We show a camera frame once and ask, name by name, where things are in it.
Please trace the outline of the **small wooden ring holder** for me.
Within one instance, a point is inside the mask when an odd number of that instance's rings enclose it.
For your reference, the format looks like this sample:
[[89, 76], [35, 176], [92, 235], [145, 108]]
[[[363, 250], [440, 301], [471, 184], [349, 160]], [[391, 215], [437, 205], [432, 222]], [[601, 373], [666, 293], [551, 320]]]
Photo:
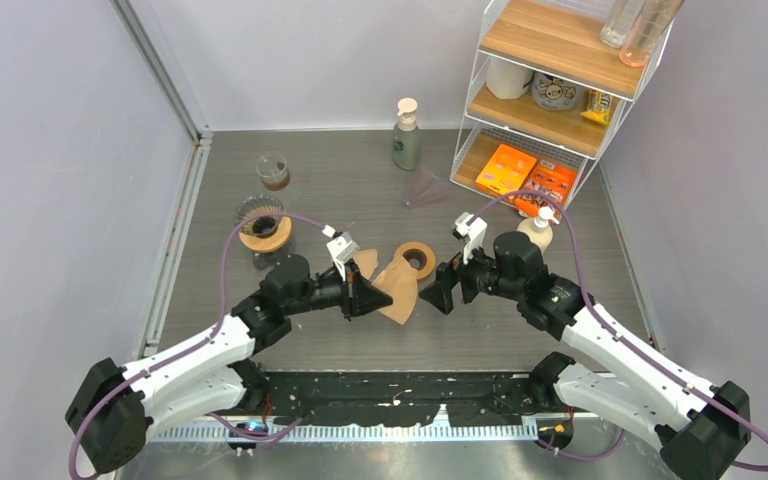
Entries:
[[436, 268], [436, 255], [425, 243], [418, 241], [406, 242], [394, 252], [394, 258], [402, 258], [417, 271], [419, 281], [428, 278]]

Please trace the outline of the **large wooden ring holder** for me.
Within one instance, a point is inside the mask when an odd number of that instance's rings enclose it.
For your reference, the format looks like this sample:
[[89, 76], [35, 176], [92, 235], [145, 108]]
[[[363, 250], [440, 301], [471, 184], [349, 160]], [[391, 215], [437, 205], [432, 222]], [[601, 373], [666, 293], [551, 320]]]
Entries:
[[289, 218], [280, 217], [277, 220], [275, 230], [266, 237], [258, 237], [243, 231], [238, 233], [241, 243], [249, 250], [259, 253], [272, 253], [285, 246], [291, 239], [292, 221]]

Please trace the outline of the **dark ribbed glass dripper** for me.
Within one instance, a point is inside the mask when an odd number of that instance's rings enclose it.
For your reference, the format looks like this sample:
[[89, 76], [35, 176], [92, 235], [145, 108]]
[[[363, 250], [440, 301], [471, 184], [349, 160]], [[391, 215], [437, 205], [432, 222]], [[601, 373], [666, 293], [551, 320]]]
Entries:
[[278, 198], [267, 194], [253, 195], [237, 207], [235, 224], [242, 224], [240, 234], [268, 238], [277, 231], [281, 221], [279, 217], [274, 217], [273, 213], [283, 211], [283, 203]]

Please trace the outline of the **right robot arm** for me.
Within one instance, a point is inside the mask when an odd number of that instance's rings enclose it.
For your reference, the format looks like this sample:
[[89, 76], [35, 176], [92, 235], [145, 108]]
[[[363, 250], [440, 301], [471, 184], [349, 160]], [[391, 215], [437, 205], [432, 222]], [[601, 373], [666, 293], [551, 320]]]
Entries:
[[681, 479], [719, 479], [749, 443], [748, 394], [689, 372], [614, 320], [573, 281], [551, 273], [539, 248], [520, 232], [438, 265], [419, 296], [444, 314], [452, 291], [515, 302], [529, 325], [582, 352], [613, 373], [605, 379], [561, 352], [530, 372], [531, 397], [544, 410], [562, 404], [597, 414], [655, 448]]

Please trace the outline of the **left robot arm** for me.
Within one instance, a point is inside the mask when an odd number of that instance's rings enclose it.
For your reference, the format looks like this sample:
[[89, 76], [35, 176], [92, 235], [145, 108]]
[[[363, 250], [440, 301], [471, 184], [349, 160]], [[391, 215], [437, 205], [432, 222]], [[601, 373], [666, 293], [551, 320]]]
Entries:
[[80, 476], [81, 457], [92, 478], [113, 472], [155, 435], [201, 415], [258, 412], [267, 389], [248, 373], [249, 359], [287, 335], [292, 316], [338, 308], [352, 319], [392, 302], [354, 261], [313, 275], [306, 258], [287, 256], [208, 329], [142, 360], [119, 366], [104, 358], [89, 368], [65, 413], [74, 434], [71, 476]]

